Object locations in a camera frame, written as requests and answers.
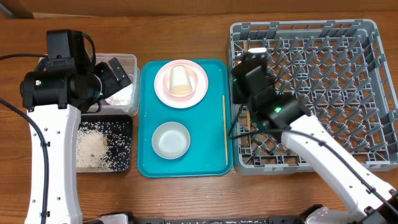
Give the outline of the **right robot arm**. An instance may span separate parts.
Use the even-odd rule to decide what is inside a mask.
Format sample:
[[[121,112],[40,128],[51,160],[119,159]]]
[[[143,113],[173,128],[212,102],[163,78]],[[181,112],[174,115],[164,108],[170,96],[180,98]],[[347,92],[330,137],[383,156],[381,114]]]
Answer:
[[[238,103],[247,106],[256,132],[271,134],[304,158],[347,208],[316,204],[297,223],[397,223],[396,189],[349,154],[302,101],[277,92],[275,78],[267,74],[265,48],[243,53],[231,74]]]

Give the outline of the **teal serving tray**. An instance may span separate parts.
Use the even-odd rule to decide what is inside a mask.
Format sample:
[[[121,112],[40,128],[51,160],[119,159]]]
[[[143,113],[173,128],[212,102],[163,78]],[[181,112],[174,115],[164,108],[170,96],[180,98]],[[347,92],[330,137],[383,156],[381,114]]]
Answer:
[[[196,61],[208,77],[204,98],[190,108],[176,109],[159,100],[154,90],[157,72],[165,60],[144,65],[137,139],[137,168],[146,177],[188,177],[224,175],[233,165],[232,141],[228,140],[228,166],[225,161],[222,96],[226,103],[226,132],[231,126],[228,73],[217,59]],[[190,147],[178,159],[163,159],[152,148],[152,135],[166,122],[184,125],[190,133]]]

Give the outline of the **white napkin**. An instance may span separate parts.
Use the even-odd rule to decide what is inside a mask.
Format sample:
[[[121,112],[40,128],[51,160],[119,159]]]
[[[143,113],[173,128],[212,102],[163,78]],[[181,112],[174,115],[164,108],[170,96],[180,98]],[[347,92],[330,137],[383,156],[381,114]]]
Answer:
[[[125,88],[121,89],[117,93],[113,94],[109,98],[106,98],[105,101],[109,105],[128,105],[132,101],[132,93],[133,93],[133,84],[126,86]]]

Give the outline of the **cream paper cup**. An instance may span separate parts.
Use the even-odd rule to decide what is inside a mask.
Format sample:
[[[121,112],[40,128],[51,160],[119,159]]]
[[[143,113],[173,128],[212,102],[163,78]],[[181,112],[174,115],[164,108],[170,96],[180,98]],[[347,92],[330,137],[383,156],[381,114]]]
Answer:
[[[173,96],[184,97],[193,91],[186,67],[177,65],[170,70],[169,92]]]

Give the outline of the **clear plastic bin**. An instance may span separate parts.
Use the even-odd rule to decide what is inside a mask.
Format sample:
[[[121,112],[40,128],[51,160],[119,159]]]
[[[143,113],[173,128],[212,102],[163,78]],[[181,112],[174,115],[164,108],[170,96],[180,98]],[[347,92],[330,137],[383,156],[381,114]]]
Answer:
[[[132,101],[128,105],[116,106],[109,105],[105,99],[97,99],[91,102],[91,106],[85,106],[82,114],[102,114],[102,115],[114,115],[114,114],[126,114],[129,116],[135,116],[139,109],[139,90],[140,90],[140,71],[137,67],[137,58],[133,54],[96,54],[96,65],[100,62],[108,63],[113,57],[116,57],[123,69],[127,73],[128,77],[133,84]]]

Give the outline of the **pink plate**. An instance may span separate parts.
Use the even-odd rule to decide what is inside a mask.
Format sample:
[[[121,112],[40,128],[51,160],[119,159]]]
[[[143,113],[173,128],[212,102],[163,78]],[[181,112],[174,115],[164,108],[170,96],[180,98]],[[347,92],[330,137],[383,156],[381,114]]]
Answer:
[[[193,88],[193,91],[184,97],[173,96],[169,92],[170,70],[177,65],[186,67]],[[178,109],[189,108],[198,104],[206,95],[208,77],[204,69],[191,60],[173,60],[166,63],[157,72],[154,90],[159,100],[167,106]]]

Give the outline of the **grey bowl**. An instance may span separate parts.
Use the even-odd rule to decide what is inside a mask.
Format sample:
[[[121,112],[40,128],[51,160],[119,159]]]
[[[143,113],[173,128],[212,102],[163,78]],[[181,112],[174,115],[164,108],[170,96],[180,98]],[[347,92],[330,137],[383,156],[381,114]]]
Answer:
[[[156,128],[152,135],[152,148],[163,159],[178,159],[190,147],[188,129],[177,122],[166,122]]]

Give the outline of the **grey dishwasher rack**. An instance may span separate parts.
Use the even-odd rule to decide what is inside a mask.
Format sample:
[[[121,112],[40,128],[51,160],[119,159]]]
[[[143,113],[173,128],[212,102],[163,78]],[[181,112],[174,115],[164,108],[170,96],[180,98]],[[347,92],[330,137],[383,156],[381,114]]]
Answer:
[[[231,67],[265,47],[279,92],[303,99],[367,169],[397,167],[397,97],[374,21],[237,22],[229,34]]]

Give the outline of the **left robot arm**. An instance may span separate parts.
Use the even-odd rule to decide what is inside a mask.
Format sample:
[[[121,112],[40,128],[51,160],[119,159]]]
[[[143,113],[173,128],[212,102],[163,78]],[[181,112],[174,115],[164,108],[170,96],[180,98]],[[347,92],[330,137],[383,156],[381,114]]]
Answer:
[[[26,223],[83,223],[76,186],[81,114],[103,88],[94,59],[43,57],[21,82],[30,124],[32,171]]]

